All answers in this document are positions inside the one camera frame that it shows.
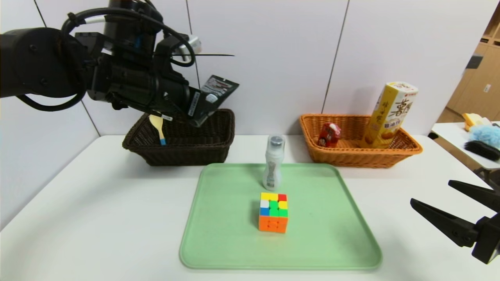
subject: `table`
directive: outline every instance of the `table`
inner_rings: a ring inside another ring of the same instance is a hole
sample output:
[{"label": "table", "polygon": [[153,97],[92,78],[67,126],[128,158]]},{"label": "table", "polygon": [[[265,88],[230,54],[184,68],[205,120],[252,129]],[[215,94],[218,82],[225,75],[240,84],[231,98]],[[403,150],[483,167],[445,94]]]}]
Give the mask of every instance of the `table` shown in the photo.
[{"label": "table", "polygon": [[[493,211],[447,186],[486,187],[425,136],[424,152],[390,169],[339,168],[383,253],[371,271],[193,270],[179,246],[201,166],[150,167],[103,136],[58,174],[1,232],[2,281],[470,281],[496,280],[484,265],[410,206],[416,198],[476,222]],[[261,163],[267,136],[238,135],[227,162]],[[302,136],[287,136],[286,163],[310,162]]]},{"label": "table", "polygon": [[465,143],[469,141],[464,122],[436,123],[432,131],[479,164],[481,168],[476,170],[476,173],[484,173],[484,181],[490,184],[490,171],[500,169],[500,161],[492,161],[464,149]]}]

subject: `bottle cap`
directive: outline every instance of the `bottle cap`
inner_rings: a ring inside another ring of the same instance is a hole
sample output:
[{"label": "bottle cap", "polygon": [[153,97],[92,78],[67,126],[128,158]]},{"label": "bottle cap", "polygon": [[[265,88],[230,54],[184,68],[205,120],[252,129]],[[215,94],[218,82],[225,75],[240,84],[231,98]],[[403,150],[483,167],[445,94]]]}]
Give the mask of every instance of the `bottle cap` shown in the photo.
[{"label": "bottle cap", "polygon": [[270,135],[267,138],[267,153],[284,153],[285,138],[282,135]]}]

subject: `snack bag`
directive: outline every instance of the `snack bag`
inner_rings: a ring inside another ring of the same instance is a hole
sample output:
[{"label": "snack bag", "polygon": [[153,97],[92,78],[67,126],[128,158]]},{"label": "snack bag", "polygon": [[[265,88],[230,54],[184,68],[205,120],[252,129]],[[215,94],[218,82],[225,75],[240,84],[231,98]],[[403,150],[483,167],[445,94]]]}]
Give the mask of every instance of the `snack bag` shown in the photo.
[{"label": "snack bag", "polygon": [[405,82],[385,84],[359,146],[373,149],[388,148],[418,92],[417,87]]},{"label": "snack bag", "polygon": [[341,129],[332,122],[326,122],[319,133],[317,145],[324,148],[336,148],[341,138]]}]

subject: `brown wicker basket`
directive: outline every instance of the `brown wicker basket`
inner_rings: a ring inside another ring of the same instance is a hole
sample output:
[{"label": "brown wicker basket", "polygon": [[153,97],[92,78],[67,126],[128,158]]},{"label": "brown wicker basket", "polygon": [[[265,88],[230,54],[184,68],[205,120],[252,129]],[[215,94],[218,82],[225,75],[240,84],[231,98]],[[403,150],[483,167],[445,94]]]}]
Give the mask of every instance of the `brown wicker basket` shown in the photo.
[{"label": "brown wicker basket", "polygon": [[[300,126],[312,160],[334,166],[389,168],[423,151],[422,146],[402,128],[387,149],[359,148],[358,144],[369,120],[369,115],[302,115]],[[342,130],[336,148],[317,145],[321,129],[326,122],[333,122]]]},{"label": "brown wicker basket", "polygon": [[200,128],[193,127],[179,115],[163,122],[167,145],[160,144],[158,131],[144,114],[128,131],[123,148],[137,153],[151,166],[202,166],[223,163],[235,138],[235,114],[219,109]]}]

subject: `rubik's cube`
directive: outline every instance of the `rubik's cube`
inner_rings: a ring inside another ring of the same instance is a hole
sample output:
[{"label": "rubik's cube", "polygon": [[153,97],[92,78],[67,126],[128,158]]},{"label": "rubik's cube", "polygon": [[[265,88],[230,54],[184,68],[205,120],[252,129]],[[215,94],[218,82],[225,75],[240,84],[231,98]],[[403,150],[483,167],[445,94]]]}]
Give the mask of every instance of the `rubik's cube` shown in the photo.
[{"label": "rubik's cube", "polygon": [[285,194],[267,193],[260,194],[260,214],[258,229],[269,232],[287,232],[288,201]]}]

